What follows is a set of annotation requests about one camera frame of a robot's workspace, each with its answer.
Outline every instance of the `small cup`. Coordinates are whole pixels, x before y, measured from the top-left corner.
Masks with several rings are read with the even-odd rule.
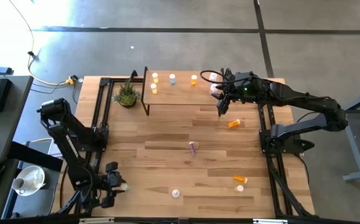
[[[197,75],[192,75],[191,76],[191,85],[195,86],[196,85],[196,79],[198,78]]]
[[[217,74],[215,74],[214,72],[210,73],[209,80],[210,81],[216,81],[217,80]]]
[[[157,93],[157,85],[155,83],[150,84],[150,88],[152,89],[153,94]]]
[[[23,178],[16,178],[12,183],[12,188],[16,190],[20,195],[24,194],[26,190],[29,190],[31,186],[30,180]]]
[[[237,187],[235,187],[235,191],[237,192],[242,192],[244,190],[244,187],[241,185],[238,185]]]
[[[210,93],[217,93],[217,88],[216,88],[217,84],[211,84],[210,86]]]
[[[174,74],[171,74],[171,75],[170,75],[170,84],[171,84],[171,85],[174,85],[174,84],[175,84],[175,75],[174,75]]]
[[[157,78],[157,73],[152,74],[152,78],[154,78],[154,83],[158,83],[159,79]]]

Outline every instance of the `desk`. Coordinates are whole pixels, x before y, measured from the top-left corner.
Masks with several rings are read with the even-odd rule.
[[[85,77],[80,92],[76,117],[85,126],[91,124],[99,79]],[[141,91],[141,83],[134,86]],[[115,83],[114,93],[118,87]],[[277,123],[293,123],[289,106],[274,107],[274,113]],[[234,119],[240,119],[241,125],[228,129],[227,123]],[[93,209],[93,216],[274,217],[267,164],[260,153],[256,105],[233,103],[219,118],[215,106],[155,105],[150,116],[146,116],[141,103],[125,109],[112,102],[108,123],[108,146],[100,170],[105,164],[118,161],[118,170],[130,190],[116,197],[113,208]],[[195,156],[188,147],[190,141],[197,143]],[[300,203],[314,213],[303,164],[288,154],[284,154],[284,164],[288,186]],[[249,178],[241,193],[234,190],[239,185],[232,178],[235,174]],[[73,195],[68,178],[63,187],[66,202]],[[171,196],[174,189],[180,191],[179,198]],[[282,193],[279,198],[284,210]],[[57,189],[52,211],[58,209]]]

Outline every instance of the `gray floor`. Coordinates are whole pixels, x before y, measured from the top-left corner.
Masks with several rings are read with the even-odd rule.
[[[252,0],[14,1],[32,27],[194,27],[256,29]],[[266,29],[360,29],[360,0],[260,0]],[[9,2],[0,3],[0,66],[26,75],[31,38]],[[259,34],[34,32],[39,59],[32,71],[60,82],[70,75],[125,75],[157,70],[230,67],[266,77]],[[267,35],[275,77],[293,89],[328,95],[341,104],[360,94],[360,35]],[[76,95],[81,86],[77,86]],[[45,95],[31,92],[15,140],[48,137],[35,112],[41,103],[64,97],[72,87]],[[293,109],[295,119],[304,114]],[[303,138],[316,146],[306,153],[316,213],[360,221],[360,180],[344,132],[317,131]]]

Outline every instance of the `white bottle cap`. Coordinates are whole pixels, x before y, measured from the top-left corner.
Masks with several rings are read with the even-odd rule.
[[[235,188],[235,190],[238,191],[238,192],[242,192],[242,191],[244,190],[244,187],[241,186],[241,185],[239,185],[239,186],[237,186],[237,187]]]
[[[125,190],[125,191],[128,191],[128,190],[129,190],[129,186],[128,186],[127,184],[121,184],[121,185],[120,185],[120,188],[121,188],[122,190]]]
[[[216,88],[217,84],[211,84],[210,86],[210,92],[211,93],[217,93],[217,88]]]
[[[178,190],[173,190],[172,195],[173,198],[178,198],[180,196],[180,192]]]
[[[217,74],[215,73],[210,73],[210,77],[209,77],[210,81],[216,81],[217,80]]]

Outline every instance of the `wooden table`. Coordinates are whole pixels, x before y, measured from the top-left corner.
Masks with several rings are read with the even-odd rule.
[[[154,82],[152,74],[157,73],[159,82],[157,84],[157,94],[153,94],[150,84]],[[170,84],[170,74],[175,74],[175,85]],[[191,85],[191,76],[196,75],[196,85]],[[210,73],[203,74],[209,78]],[[211,105],[217,104],[217,99],[210,95],[212,83],[200,78],[200,71],[163,71],[146,70],[145,88],[143,89],[144,104],[149,105]]]
[[[85,77],[83,82],[76,117],[85,126],[91,124],[99,79]],[[142,90],[141,83],[136,83],[135,87]],[[115,83],[114,92],[118,90]],[[209,98],[208,101],[214,103],[215,100]],[[118,170],[130,190],[116,197],[114,207],[93,209],[93,216],[274,217],[267,164],[260,153],[257,106],[231,103],[229,107],[220,118],[215,106],[196,105],[156,105],[151,108],[150,116],[146,116],[141,103],[125,109],[112,102],[108,119],[109,141],[100,170],[104,171],[105,164],[118,161]],[[277,123],[293,123],[290,107],[274,107],[274,113]],[[227,123],[234,119],[240,119],[241,125],[228,129]],[[197,143],[195,156],[188,147],[190,141]],[[293,155],[283,156],[288,186],[300,203],[314,213],[302,162]],[[243,192],[234,190],[239,185],[233,180],[235,174],[249,179]],[[59,186],[60,183],[53,212],[59,208]],[[180,191],[179,198],[172,197],[174,189]],[[72,194],[67,177],[64,203]],[[279,198],[284,211],[281,192]]]

